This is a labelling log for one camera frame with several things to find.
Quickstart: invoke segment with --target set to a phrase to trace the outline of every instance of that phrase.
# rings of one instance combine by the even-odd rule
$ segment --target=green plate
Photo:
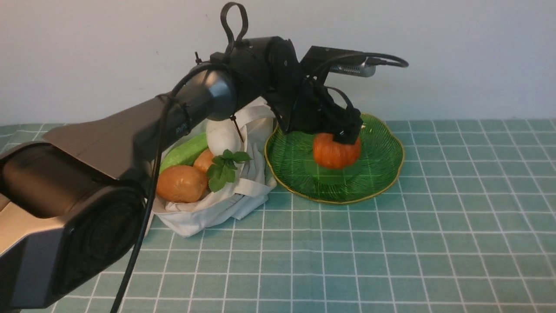
[[[265,157],[276,180],[287,190],[323,203],[354,203],[375,197],[398,179],[404,146],[378,118],[362,114],[361,157],[343,170],[315,163],[314,135],[296,131],[284,135],[276,128],[265,145]]]

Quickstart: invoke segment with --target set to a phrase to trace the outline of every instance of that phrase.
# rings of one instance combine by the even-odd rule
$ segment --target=green leaves
[[[247,152],[238,151],[232,153],[228,149],[222,155],[215,156],[212,161],[214,162],[208,168],[208,187],[212,192],[224,188],[226,183],[233,183],[236,180],[236,164],[244,163],[251,160]]]

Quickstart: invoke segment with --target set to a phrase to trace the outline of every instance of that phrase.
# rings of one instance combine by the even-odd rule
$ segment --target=green cucumber
[[[199,155],[208,148],[209,144],[207,143],[206,133],[196,135],[168,152],[160,164],[160,173],[174,165],[193,166]]]

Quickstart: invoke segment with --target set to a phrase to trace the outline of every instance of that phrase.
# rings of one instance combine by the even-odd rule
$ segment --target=brown potato
[[[166,201],[197,202],[203,196],[209,180],[203,172],[187,165],[175,165],[158,176],[156,193]]]

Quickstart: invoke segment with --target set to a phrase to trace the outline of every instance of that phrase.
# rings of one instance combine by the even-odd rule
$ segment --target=grid tablecloth
[[[556,121],[393,121],[401,177],[349,206],[276,188],[241,221],[158,219],[123,312],[556,312]],[[54,125],[0,127],[0,148]],[[45,310],[110,310],[128,258]]]

